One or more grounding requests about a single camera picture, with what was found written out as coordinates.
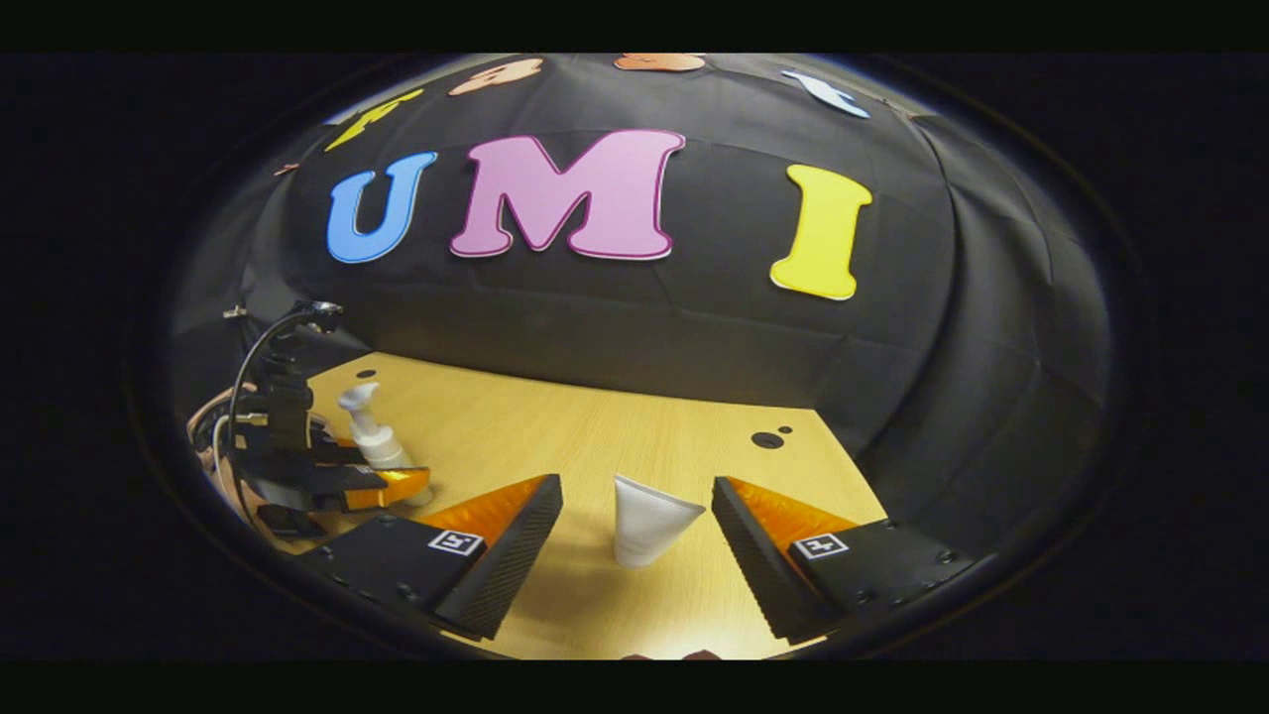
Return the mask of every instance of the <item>cable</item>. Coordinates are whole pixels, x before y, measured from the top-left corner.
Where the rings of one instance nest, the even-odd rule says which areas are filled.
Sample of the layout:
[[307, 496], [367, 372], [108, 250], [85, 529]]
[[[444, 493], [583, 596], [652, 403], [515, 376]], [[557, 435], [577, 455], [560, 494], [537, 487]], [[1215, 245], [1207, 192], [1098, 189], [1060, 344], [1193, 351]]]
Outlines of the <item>cable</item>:
[[[251, 349], [246, 353], [246, 359], [242, 360], [242, 367], [239, 368], [239, 377], [233, 380], [233, 391], [230, 393], [230, 445], [236, 445], [237, 439], [237, 403], [239, 394], [242, 392], [242, 383], [246, 382], [246, 373], [251, 368], [251, 363], [255, 361], [255, 355], [260, 351], [260, 347], [268, 344], [282, 330], [293, 327], [298, 323], [307, 323], [310, 327], [317, 331], [331, 332], [335, 331], [334, 318], [336, 315], [343, 312], [344, 308], [332, 302], [297, 302], [292, 308], [291, 313], [283, 315], [277, 322], [264, 330], [264, 334], [255, 340]], [[260, 531], [260, 526], [256, 525], [255, 517], [251, 515], [251, 510], [246, 506], [246, 498], [242, 496], [242, 476], [240, 469], [231, 469], [233, 473], [233, 491], [237, 495], [239, 502], [242, 505], [242, 511], [246, 512], [246, 520], [254, 530]]]
[[241, 344], [244, 353], [247, 351], [249, 349], [251, 349], [251, 340], [253, 339], [259, 339], [259, 336], [260, 336], [259, 334], [256, 334], [255, 337], [253, 337], [251, 332], [254, 332], [254, 331], [256, 331], [256, 330], [253, 328], [251, 317], [249, 315], [244, 315], [242, 316], [242, 328], [239, 330], [239, 337], [240, 337], [239, 342]]
[[[221, 487], [221, 493], [225, 498], [230, 498], [230, 487], [225, 483], [225, 474], [221, 473], [221, 427], [230, 424], [230, 416], [225, 415], [220, 420], [216, 420], [216, 426], [212, 427], [212, 471], [216, 472], [216, 483]], [[242, 511], [246, 511], [246, 503], [242, 503]]]

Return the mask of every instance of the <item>foam letter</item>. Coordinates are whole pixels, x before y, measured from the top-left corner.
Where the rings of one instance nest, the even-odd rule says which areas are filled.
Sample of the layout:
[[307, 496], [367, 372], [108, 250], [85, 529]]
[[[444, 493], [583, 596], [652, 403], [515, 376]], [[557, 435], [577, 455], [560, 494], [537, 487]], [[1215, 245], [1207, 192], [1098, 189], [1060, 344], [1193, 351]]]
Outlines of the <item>foam letter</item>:
[[357, 230], [357, 211], [362, 189], [374, 179], [374, 171], [362, 171], [339, 181], [330, 191], [330, 222], [326, 224], [326, 249], [341, 263], [367, 263], [383, 256], [405, 237], [414, 214], [423, 170], [437, 160], [435, 151], [414, 153], [395, 161], [387, 169], [392, 176], [383, 222], [372, 232]]
[[661, 176], [670, 153], [685, 143], [667, 131], [614, 131], [563, 172], [532, 136], [481, 143], [468, 153], [478, 166], [467, 224], [449, 249], [464, 257], [509, 250], [511, 233], [500, 224], [505, 200], [529, 247], [546, 250], [589, 198], [586, 219], [569, 236], [570, 247], [617, 260], [664, 257], [673, 241], [660, 230]]
[[468, 91], [476, 91], [491, 84], [506, 84], [509, 81], [515, 81], [518, 79], [524, 79], [529, 75], [538, 74], [538, 67], [542, 66], [542, 60], [519, 60], [516, 62], [510, 62], [508, 65], [501, 65], [491, 70], [485, 70], [483, 72], [472, 75], [472, 77], [463, 84], [449, 90], [450, 96], [458, 96], [459, 94], [467, 94]]
[[872, 193], [844, 175], [794, 164], [789, 178], [802, 186], [802, 214], [788, 257], [772, 264], [772, 282], [797, 292], [845, 299], [855, 293], [850, 251], [859, 208]]
[[624, 55], [613, 62], [619, 70], [689, 72], [706, 66], [704, 60], [689, 52], [624, 52]]
[[824, 101], [825, 104], [827, 104], [830, 107], [834, 107], [836, 109], [841, 109], [843, 112], [845, 112], [848, 114], [854, 114], [854, 115], [862, 117], [864, 119], [867, 119], [868, 117], [872, 115], [868, 112], [860, 109], [859, 107], [855, 107], [854, 104], [851, 104], [851, 101], [855, 100], [854, 96], [851, 96], [851, 95], [849, 95], [845, 91], [841, 91], [839, 89], [834, 89], [832, 86], [829, 85], [829, 82], [824, 81], [822, 79], [815, 79], [815, 77], [810, 77], [810, 76], [806, 76], [806, 75], [799, 75], [797, 72], [789, 72], [789, 71], [786, 71], [786, 72], [782, 72], [782, 74], [784, 76], [791, 76], [791, 77], [798, 80], [799, 82], [802, 82], [802, 86], [806, 88], [806, 90], [810, 91], [812, 96], [815, 96], [816, 99], [819, 99], [820, 101]]
[[423, 94], [423, 90], [421, 89], [415, 89], [414, 91], [411, 91], [409, 94], [404, 94], [401, 96], [397, 96], [396, 99], [392, 99], [390, 101], [385, 101], [383, 104], [379, 104], [378, 107], [374, 107], [373, 109], [367, 109], [365, 112], [362, 113], [360, 117], [357, 118], [355, 122], [353, 122], [353, 126], [348, 127], [348, 129], [344, 131], [344, 133], [339, 134], [339, 138], [336, 138], [335, 141], [332, 141], [330, 143], [330, 146], [327, 146], [326, 150], [322, 151], [322, 153], [325, 153], [326, 151], [330, 151], [331, 148], [339, 146], [340, 143], [344, 143], [345, 141], [348, 141], [348, 140], [350, 140], [350, 138], [360, 134], [363, 131], [365, 131], [365, 127], [368, 124], [374, 123], [374, 122], [382, 119], [383, 117], [386, 117], [388, 114], [388, 112], [391, 112], [392, 109], [396, 109], [402, 101], [409, 101], [410, 99], [414, 99], [415, 96], [418, 96], [420, 94]]

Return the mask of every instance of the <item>black cable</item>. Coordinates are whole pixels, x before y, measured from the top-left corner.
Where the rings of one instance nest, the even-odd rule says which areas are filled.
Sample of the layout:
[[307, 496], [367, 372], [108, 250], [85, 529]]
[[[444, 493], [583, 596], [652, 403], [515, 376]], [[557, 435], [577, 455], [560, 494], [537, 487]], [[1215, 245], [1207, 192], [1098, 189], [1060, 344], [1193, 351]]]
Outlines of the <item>black cable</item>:
[[[228, 448], [227, 454], [232, 454], [237, 445], [237, 403], [239, 393], [242, 392], [242, 383], [246, 382], [246, 373], [251, 369], [251, 363], [255, 361], [255, 355], [261, 346], [269, 342], [270, 339], [277, 336], [280, 331], [286, 328], [294, 327], [298, 323], [308, 323], [308, 326], [316, 328], [317, 331], [335, 331], [334, 316], [343, 312], [344, 308], [339, 304], [331, 302], [297, 302], [292, 308], [291, 313], [283, 315], [277, 322], [264, 330], [264, 334], [255, 340], [251, 349], [246, 353], [246, 359], [242, 360], [242, 367], [239, 368], [237, 379], [233, 380], [233, 391], [230, 392], [230, 429], [228, 429]], [[233, 473], [233, 491], [237, 495], [239, 503], [242, 505], [242, 511], [246, 514], [247, 523], [256, 531], [260, 526], [255, 523], [255, 516], [251, 515], [251, 509], [246, 505], [246, 498], [242, 496], [242, 474], [239, 469], [230, 467]]]
[[260, 331], [254, 328], [254, 322], [250, 315], [242, 315], [242, 328], [239, 330], [240, 344], [242, 345], [242, 353], [251, 350], [251, 344], [255, 339], [260, 339]]

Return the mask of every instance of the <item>orange soft pad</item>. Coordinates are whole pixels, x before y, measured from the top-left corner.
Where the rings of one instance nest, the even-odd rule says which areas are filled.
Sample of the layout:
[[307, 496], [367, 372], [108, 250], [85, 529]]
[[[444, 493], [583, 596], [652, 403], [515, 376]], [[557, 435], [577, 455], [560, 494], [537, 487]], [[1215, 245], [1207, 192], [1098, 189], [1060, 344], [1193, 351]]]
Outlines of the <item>orange soft pad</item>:
[[815, 506], [807, 506], [774, 491], [766, 491], [730, 477], [727, 481], [740, 495], [740, 500], [745, 502], [749, 512], [766, 531], [766, 538], [772, 539], [775, 548], [780, 550], [780, 555], [793, 566], [794, 571], [798, 571], [798, 567], [788, 553], [793, 542], [858, 526], [858, 524], [851, 524], [827, 511], [820, 511]]
[[534, 477], [491, 491], [444, 511], [438, 511], [423, 519], [421, 523], [437, 529], [478, 535], [485, 539], [490, 548], [494, 548], [497, 539], [503, 538], [508, 526], [544, 481], [544, 476]]

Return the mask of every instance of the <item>yellow letter i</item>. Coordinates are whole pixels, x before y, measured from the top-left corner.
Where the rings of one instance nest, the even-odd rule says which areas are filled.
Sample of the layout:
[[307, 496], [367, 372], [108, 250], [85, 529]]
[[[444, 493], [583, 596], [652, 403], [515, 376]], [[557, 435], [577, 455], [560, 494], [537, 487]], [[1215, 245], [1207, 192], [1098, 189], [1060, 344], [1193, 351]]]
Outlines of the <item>yellow letter i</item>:
[[788, 174], [802, 188], [802, 214], [788, 256], [772, 264], [772, 282], [786, 289], [846, 299], [855, 293], [850, 274], [855, 222], [859, 208], [872, 203], [872, 193], [844, 175], [815, 166], [794, 164]]

